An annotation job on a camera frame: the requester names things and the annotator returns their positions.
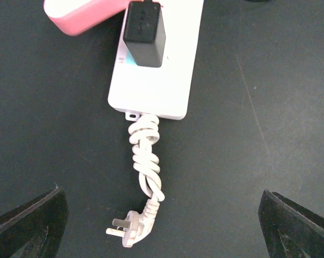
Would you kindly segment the black plug with thin cable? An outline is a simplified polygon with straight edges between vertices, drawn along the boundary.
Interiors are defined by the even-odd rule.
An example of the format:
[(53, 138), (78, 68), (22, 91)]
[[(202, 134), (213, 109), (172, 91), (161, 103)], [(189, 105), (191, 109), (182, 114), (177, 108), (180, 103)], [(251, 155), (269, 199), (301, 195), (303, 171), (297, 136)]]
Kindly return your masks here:
[(123, 40), (138, 66), (161, 67), (166, 41), (161, 4), (131, 1), (127, 9)]

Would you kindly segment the white power strip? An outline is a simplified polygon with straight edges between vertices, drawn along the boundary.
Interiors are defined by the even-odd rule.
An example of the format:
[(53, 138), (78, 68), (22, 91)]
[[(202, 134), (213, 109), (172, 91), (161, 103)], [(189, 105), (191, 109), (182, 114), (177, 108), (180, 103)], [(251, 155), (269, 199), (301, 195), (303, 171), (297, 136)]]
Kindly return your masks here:
[(186, 116), (203, 1), (161, 1), (166, 32), (160, 68), (138, 66), (119, 38), (108, 103), (127, 115)]

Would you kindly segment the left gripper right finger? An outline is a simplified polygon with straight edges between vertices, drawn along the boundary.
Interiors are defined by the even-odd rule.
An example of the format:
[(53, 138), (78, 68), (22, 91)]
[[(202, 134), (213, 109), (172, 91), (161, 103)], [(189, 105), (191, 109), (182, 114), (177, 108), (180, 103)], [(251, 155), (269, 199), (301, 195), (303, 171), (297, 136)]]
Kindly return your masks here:
[(264, 190), (258, 218), (270, 257), (324, 257), (324, 218)]

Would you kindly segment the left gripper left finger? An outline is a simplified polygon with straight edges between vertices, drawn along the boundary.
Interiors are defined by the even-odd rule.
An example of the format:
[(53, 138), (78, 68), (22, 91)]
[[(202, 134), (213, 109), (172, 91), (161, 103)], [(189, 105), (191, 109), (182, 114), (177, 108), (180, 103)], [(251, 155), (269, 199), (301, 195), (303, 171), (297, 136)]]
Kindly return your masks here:
[(56, 257), (68, 203), (55, 188), (0, 216), (0, 257)]

